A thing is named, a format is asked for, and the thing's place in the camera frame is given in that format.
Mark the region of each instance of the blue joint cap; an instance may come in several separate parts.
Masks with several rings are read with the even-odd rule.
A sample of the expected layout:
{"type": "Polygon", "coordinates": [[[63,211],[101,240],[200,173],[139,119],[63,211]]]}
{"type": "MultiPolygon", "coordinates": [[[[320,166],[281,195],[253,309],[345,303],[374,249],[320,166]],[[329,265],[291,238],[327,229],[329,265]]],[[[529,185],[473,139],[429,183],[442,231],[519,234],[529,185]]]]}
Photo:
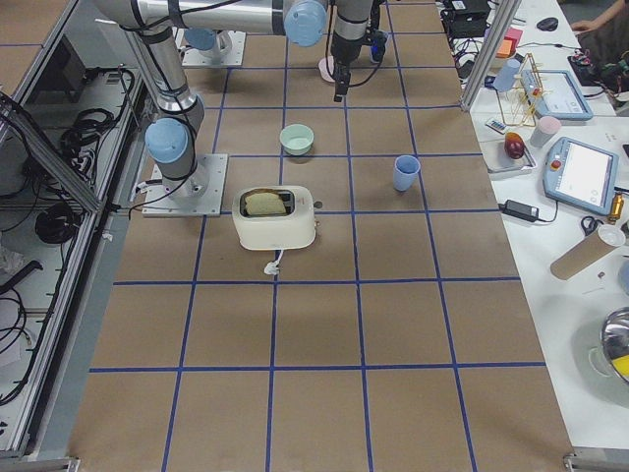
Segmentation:
{"type": "Polygon", "coordinates": [[[209,51],[216,43],[216,32],[214,32],[213,29],[186,29],[184,31],[184,38],[194,49],[209,51]]]}
{"type": "Polygon", "coordinates": [[[295,3],[284,19],[286,37],[303,47],[313,46],[323,36],[327,13],[316,0],[295,3]]]}
{"type": "Polygon", "coordinates": [[[144,139],[150,155],[160,164],[176,162],[190,141],[186,127],[173,118],[161,118],[151,124],[144,139]]]}

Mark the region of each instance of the white tabletop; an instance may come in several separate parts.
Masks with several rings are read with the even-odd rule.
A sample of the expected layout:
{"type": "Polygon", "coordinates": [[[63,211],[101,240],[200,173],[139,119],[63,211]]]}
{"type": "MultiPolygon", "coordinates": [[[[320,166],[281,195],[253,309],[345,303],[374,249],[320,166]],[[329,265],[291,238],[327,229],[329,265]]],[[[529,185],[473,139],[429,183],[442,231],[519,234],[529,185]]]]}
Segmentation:
{"type": "MultiPolygon", "coordinates": [[[[527,20],[522,43],[577,44],[555,2],[523,0],[520,10],[517,17],[527,20]],[[537,21],[548,16],[559,19],[559,29],[536,30],[537,21]]],[[[569,50],[554,47],[530,50],[549,69],[569,70],[566,59],[569,50]]],[[[543,192],[543,164],[549,148],[563,136],[616,152],[619,156],[616,185],[629,187],[629,158],[622,149],[623,144],[629,144],[629,118],[616,117],[604,97],[594,100],[592,107],[594,119],[564,124],[542,149],[530,147],[538,161],[536,169],[508,178],[492,176],[500,203],[515,200],[539,207],[543,219],[553,217],[555,203],[543,192]]],[[[501,152],[504,137],[485,126],[489,117],[500,116],[495,92],[482,90],[471,115],[485,158],[495,158],[501,152]]],[[[513,131],[528,142],[533,130],[521,127],[513,131]]],[[[503,215],[503,221],[570,441],[575,447],[629,449],[629,384],[615,376],[602,376],[589,361],[590,350],[600,345],[604,319],[611,312],[629,306],[629,295],[617,281],[619,268],[629,261],[622,257],[629,255],[629,246],[613,251],[567,281],[555,278],[548,269],[554,260],[582,240],[580,221],[585,215],[580,209],[560,204],[557,218],[551,224],[528,223],[508,215],[503,215]]],[[[618,224],[628,219],[629,202],[618,224]]]]}

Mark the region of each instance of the metal bowl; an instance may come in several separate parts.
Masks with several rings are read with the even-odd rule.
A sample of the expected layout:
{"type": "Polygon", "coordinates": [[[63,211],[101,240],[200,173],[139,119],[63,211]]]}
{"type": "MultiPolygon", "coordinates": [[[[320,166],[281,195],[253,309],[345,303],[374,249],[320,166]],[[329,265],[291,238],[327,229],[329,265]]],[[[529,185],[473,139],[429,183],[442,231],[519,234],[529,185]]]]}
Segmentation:
{"type": "Polygon", "coordinates": [[[613,372],[629,384],[629,307],[607,317],[600,332],[602,352],[613,372]]]}

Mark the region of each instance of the gray floor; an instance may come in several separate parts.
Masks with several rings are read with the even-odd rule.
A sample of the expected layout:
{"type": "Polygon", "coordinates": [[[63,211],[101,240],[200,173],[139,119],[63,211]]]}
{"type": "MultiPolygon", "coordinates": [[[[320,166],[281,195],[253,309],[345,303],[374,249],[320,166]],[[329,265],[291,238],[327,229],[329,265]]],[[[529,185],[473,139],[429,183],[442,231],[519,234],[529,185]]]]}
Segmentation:
{"type": "Polygon", "coordinates": [[[614,0],[565,0],[561,5],[568,22],[593,20],[608,8],[614,0]]]}

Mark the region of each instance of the hand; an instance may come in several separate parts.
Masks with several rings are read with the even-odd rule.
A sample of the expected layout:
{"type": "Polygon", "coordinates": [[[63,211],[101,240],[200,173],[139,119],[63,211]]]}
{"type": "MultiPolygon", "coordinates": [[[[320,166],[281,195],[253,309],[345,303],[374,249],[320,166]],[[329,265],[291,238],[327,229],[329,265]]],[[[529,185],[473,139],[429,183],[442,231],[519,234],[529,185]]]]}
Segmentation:
{"type": "Polygon", "coordinates": [[[595,30],[597,28],[597,25],[593,21],[582,20],[580,22],[573,23],[572,25],[570,25],[570,28],[573,31],[586,32],[595,30]]]}

